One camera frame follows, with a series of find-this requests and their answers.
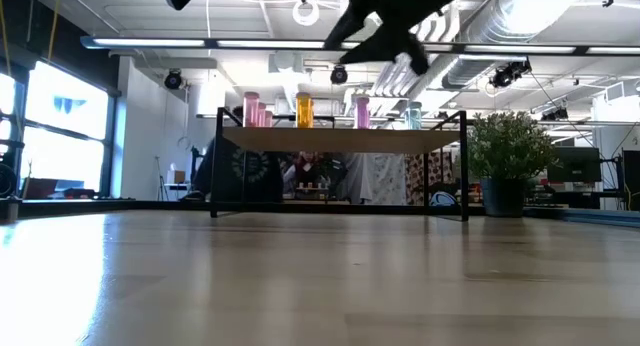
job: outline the monitor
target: monitor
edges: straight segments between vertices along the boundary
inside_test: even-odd
[[[592,147],[556,147],[557,164],[547,168],[550,182],[600,182],[600,150]]]

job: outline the yellow bottle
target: yellow bottle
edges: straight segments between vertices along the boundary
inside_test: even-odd
[[[296,112],[296,126],[298,128],[313,128],[313,101],[311,95],[299,92],[296,95],[298,104]]]

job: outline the ceiling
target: ceiling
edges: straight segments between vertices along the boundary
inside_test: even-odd
[[[53,8],[55,0],[40,0]],[[301,26],[293,20],[293,0],[264,0],[265,12],[259,0],[208,0],[210,30],[207,29],[207,0],[193,0],[183,11],[174,11],[165,0],[61,0],[60,13],[94,36],[121,37],[207,37],[213,38],[280,38],[324,39],[340,16],[341,0],[316,0],[320,5],[320,18],[312,26]],[[460,0],[460,16],[464,20],[472,15],[484,0]],[[640,43],[640,0],[617,0],[613,6],[603,8],[601,0],[580,0],[568,9],[552,26],[544,30],[532,42],[545,43]],[[354,40],[363,40],[375,30],[368,22]],[[267,103],[284,94],[282,86],[268,80],[266,51],[189,51],[156,50],[146,52],[148,60],[160,61],[172,58],[216,59],[233,83],[237,94],[257,90]],[[329,82],[331,62],[339,57],[335,52],[304,53],[305,63],[329,66],[314,67],[312,76],[298,85],[301,91],[315,97],[342,99],[349,87],[331,86]],[[640,58],[587,58],[587,57],[531,57],[538,82],[545,87],[545,94],[535,79],[525,77],[508,90],[492,95],[486,86],[487,77],[480,77],[469,86],[472,92],[462,92],[449,105],[471,110],[513,109],[530,110],[569,93],[585,97],[572,98],[570,115],[582,119],[590,115],[594,93],[601,88],[593,85],[613,83],[616,77],[640,76]],[[383,63],[349,66],[350,82],[374,83]],[[190,81],[202,82],[206,70],[187,70]],[[580,84],[574,85],[576,75]]]

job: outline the potted plant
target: potted plant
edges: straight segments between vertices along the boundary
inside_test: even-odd
[[[476,115],[469,169],[481,180],[487,215],[522,217],[526,181],[554,162],[551,138],[526,112]]]

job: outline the ventilation duct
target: ventilation duct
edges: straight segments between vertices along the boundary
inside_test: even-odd
[[[556,22],[576,0],[490,0],[475,19],[456,38],[466,43],[526,43]],[[462,60],[456,55],[439,56],[420,82],[412,89],[410,98],[417,99],[427,109],[435,104],[421,95],[425,88],[459,90],[493,66],[493,61]],[[443,70],[448,72],[440,77]],[[457,92],[450,92],[451,98]],[[438,97],[438,103],[445,99]]]

